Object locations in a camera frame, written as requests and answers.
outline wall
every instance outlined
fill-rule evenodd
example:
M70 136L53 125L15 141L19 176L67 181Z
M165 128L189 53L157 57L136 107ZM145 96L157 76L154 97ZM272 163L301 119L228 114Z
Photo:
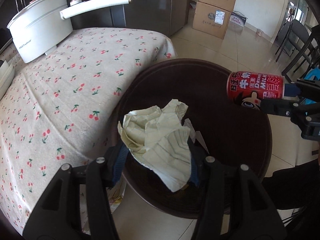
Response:
M272 38L284 3L285 0L236 0L234 10L244 14L248 18L247 23Z
M306 24L308 24L310 27L314 27L314 26L318 25L318 21L317 21L315 15L313 14L313 12L311 11L311 9L309 9L309 11L308 11Z

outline chair leg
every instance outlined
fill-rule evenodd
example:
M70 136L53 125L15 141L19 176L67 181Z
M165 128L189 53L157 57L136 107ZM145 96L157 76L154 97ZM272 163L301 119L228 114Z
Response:
M287 41L288 41L288 39L289 39L289 34L290 34L290 31L291 31L291 28L292 28L292 24L290 24L290 26L289 26L289 29L288 29L288 31L287 31L287 34L286 34L286 36L285 36L285 38L284 38L284 42L283 42L283 46L282 46L282 48L281 48L281 51L280 51L280 53L279 53L279 55L278 55L278 57L277 57L277 59L276 59L276 62L278 62L278 60L279 60L279 58L280 58L280 56L281 56L281 54L282 54L282 52L283 52L283 50L284 50L284 47L285 47L285 45L287 44Z
M281 72L283 76L285 76L292 68L293 66L298 62L299 58L305 53L309 45L311 44L314 36L311 33L306 43L303 45L302 49L299 51L299 53L294 57L294 59L289 63L289 65Z
M288 28L288 31L287 31L287 33L285 34L285 36L284 36L284 38L283 38L283 40L282 40L282 42L281 42L281 44L280 44L279 48L277 49L277 52L276 52L276 54L275 54L275 55L277 55L277 53L278 53L279 49L281 48L281 46L283 45L283 43L284 43L285 39L287 38L288 33L289 33L289 30L290 30L290 27Z
M303 63L305 63L306 59L303 59L301 64L293 71L294 73L302 66Z

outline refrigerator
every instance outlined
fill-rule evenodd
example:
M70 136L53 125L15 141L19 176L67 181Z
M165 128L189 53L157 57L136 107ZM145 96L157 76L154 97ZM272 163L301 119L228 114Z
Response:
M74 29L144 29L169 37L188 22L189 4L190 0L132 0L132 3L127 5L102 8L72 17L71 22Z

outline tiled floor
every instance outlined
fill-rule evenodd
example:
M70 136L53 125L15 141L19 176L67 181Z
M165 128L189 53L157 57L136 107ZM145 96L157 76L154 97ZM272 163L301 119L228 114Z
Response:
M281 74L291 59L283 53L275 62L277 46L256 35L248 28L229 23L223 40L192 29L194 10L190 10L189 22L171 37L180 58L197 58L217 63L231 71L254 71ZM293 76L303 73L301 68ZM291 168L311 159L315 150L312 142L303 140L300 130L289 118L269 116L272 129L272 156L266 176L276 170ZM282 218L292 210L279 211ZM114 212L114 219L121 240L189 240L196 220L176 218L149 206L127 187L124 200ZM222 232L228 228L229 216L224 216Z

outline screw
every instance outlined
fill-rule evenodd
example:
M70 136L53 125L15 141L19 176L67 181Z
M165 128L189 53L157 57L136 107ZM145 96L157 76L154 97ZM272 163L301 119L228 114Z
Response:
M208 163L213 163L216 159L213 156L207 156L205 158L205 161Z
M97 158L97 160L96 160L96 162L99 163L99 164L104 163L104 161L105 161L105 158L104 158L104 157L99 157L99 158Z
M249 169L249 167L248 167L248 165L241 164L240 165L240 169L243 170L243 171L247 171Z
M65 163L65 164L63 164L63 165L61 166L61 169L62 169L63 171L67 171L67 170L69 170L69 168L70 168L70 164L68 164L68 163Z

